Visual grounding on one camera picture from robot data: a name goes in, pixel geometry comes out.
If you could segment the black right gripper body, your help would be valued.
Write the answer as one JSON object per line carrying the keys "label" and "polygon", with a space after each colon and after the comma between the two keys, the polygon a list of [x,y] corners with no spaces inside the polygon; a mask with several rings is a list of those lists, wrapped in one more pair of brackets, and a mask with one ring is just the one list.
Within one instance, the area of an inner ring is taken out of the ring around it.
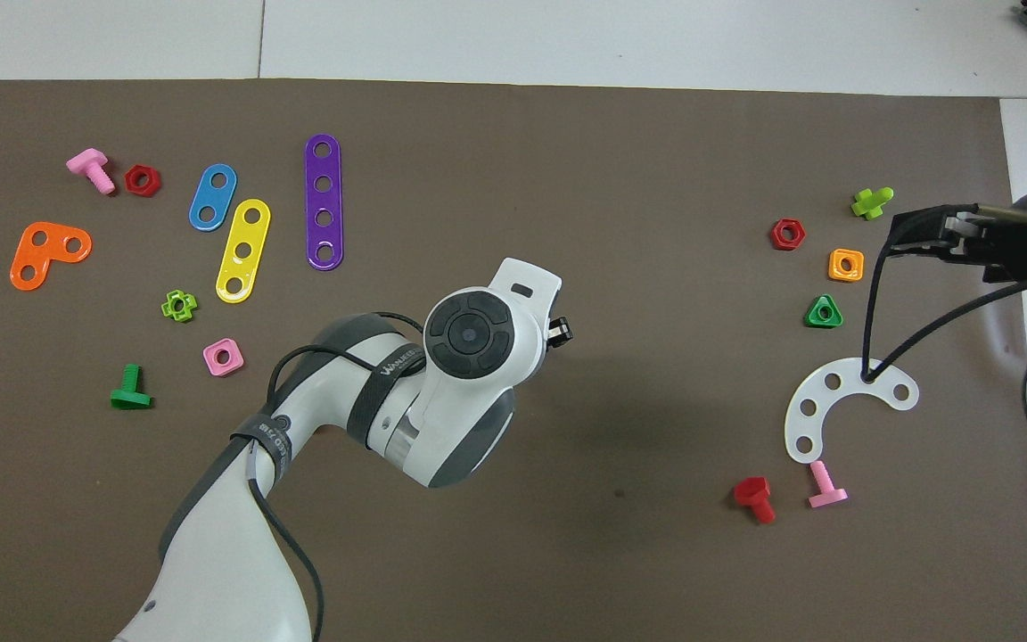
{"label": "black right gripper body", "polygon": [[[1002,210],[979,206],[969,215],[981,236],[966,240],[966,258],[974,267],[983,268],[983,282],[1027,281],[1027,215],[1006,219],[994,214]],[[1027,206],[1015,210],[1027,212]]]}

